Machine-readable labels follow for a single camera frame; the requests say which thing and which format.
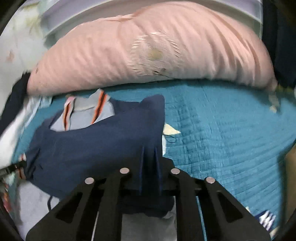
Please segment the white sheet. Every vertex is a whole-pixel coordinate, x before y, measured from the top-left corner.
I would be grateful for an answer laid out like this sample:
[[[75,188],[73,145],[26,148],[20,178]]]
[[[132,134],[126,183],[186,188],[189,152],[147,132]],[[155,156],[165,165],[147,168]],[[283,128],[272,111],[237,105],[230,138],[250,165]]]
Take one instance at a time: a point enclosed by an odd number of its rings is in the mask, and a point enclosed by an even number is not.
[[[1,135],[1,168],[11,164],[18,141],[24,130],[34,118],[37,110],[40,108],[46,108],[50,106],[51,103],[51,96],[29,96],[25,98],[25,103],[21,107],[19,113]]]

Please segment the teal quilted bedspread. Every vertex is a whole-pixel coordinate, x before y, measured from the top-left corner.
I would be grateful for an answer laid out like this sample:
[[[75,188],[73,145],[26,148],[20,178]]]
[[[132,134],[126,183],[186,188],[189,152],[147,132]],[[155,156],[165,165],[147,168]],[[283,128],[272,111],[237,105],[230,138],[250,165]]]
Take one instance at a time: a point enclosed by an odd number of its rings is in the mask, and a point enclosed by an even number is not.
[[[280,107],[262,90],[226,82],[166,81],[107,87],[123,101],[161,94],[165,156],[195,178],[214,177],[276,236],[285,222],[285,154],[295,143],[295,98],[279,91]]]

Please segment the white bed frame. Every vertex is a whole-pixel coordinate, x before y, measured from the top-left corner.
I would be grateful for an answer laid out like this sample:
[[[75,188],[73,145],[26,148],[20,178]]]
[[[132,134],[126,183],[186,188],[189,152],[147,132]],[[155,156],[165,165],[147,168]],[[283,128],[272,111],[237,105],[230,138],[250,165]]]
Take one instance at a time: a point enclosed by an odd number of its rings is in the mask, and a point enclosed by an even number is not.
[[[111,16],[128,15],[161,1],[40,1],[41,26],[45,36],[63,37],[75,26]],[[262,1],[194,1],[212,10],[228,15],[250,27],[262,37]]]

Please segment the pink pillow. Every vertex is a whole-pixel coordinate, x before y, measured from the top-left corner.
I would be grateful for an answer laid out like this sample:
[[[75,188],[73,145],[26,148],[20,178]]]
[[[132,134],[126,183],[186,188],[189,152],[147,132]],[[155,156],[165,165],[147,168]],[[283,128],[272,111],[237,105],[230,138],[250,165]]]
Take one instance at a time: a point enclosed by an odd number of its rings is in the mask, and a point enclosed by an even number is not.
[[[262,40],[243,23],[191,1],[153,4],[74,27],[31,71],[30,95],[169,79],[227,80],[274,91]]]

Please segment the dark navy fleece garment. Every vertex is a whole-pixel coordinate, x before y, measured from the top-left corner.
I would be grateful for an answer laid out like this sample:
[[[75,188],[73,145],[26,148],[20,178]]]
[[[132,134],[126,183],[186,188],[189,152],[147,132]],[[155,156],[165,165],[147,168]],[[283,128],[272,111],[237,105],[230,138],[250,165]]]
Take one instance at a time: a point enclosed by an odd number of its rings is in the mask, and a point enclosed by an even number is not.
[[[27,96],[27,85],[30,75],[30,72],[24,72],[21,78],[13,85],[11,93],[6,100],[6,104],[1,114],[1,135],[23,107],[23,101]]]

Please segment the navy grey polo shirt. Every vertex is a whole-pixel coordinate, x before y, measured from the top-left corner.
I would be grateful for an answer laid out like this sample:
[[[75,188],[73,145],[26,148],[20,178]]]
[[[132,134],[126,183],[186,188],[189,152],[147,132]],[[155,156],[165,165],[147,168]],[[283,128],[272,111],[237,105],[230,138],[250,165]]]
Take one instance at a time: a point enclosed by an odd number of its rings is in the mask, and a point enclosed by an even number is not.
[[[111,114],[84,128],[57,131],[62,113],[45,120],[25,152],[25,177],[51,196],[64,198],[88,177],[106,177],[128,168],[132,178],[124,198],[127,214],[164,217],[174,205],[163,194],[168,159],[163,157],[165,99],[141,102],[110,97]]]

